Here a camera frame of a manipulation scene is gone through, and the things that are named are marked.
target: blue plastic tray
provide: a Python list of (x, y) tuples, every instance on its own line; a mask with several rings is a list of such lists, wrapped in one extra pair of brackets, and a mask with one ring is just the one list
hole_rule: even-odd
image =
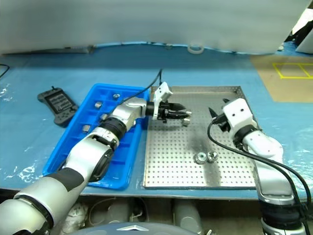
[[(99, 125), (100, 116), (103, 113), (110, 112), (122, 99), (134, 95), (141, 90), (143, 90), (141, 87), (95, 84), (53, 150), (45, 164), (43, 175), (53, 173), (60, 167), (73, 146)], [(114, 100), (113, 94), (120, 94), (119, 99)], [(149, 91), (145, 91), (138, 97), (149, 100)], [(100, 109), (96, 109), (94, 106), (97, 101), (102, 102)], [(114, 152), (106, 175), (100, 181), (89, 183), (89, 185), (119, 190), (125, 189), (128, 186), (141, 132), (146, 124), (147, 119), (138, 119), (136, 121), (136, 125), (121, 139), (119, 147)], [(84, 125), (91, 126), (88, 133), (83, 133), (82, 129)]]

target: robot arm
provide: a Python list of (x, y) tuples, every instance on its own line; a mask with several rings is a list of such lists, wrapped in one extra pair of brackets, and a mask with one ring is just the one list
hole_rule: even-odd
[(184, 119), (189, 114), (180, 104), (171, 104), (167, 89), (160, 89), (160, 102), (133, 97), (117, 106), (90, 134), (70, 151), (63, 169), (46, 175), (0, 204), (1, 235), (45, 235), (76, 202), (88, 182), (107, 172), (114, 150), (137, 118), (155, 114), (157, 119)]
[[(223, 114), (215, 115), (212, 122), (218, 124), (223, 131), (229, 132), (238, 149), (282, 163), (282, 145), (258, 129), (244, 99), (227, 102), (223, 107)], [(295, 206), (294, 195), (286, 177), (267, 164), (254, 160), (253, 163), (264, 234), (305, 235), (299, 208)]]

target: perforated metal plate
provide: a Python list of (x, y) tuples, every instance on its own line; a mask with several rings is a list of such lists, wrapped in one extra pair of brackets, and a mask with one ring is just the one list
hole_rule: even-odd
[[(188, 127), (180, 120), (149, 120), (145, 157), (144, 187), (153, 188), (253, 188), (251, 161), (211, 143), (207, 127), (211, 121), (208, 107), (222, 112), (223, 98), (245, 98), (240, 87), (172, 87), (169, 102), (183, 104), (192, 111)], [(213, 126), (212, 136), (234, 147), (228, 133)], [(202, 165), (194, 155), (215, 150), (219, 159)]]

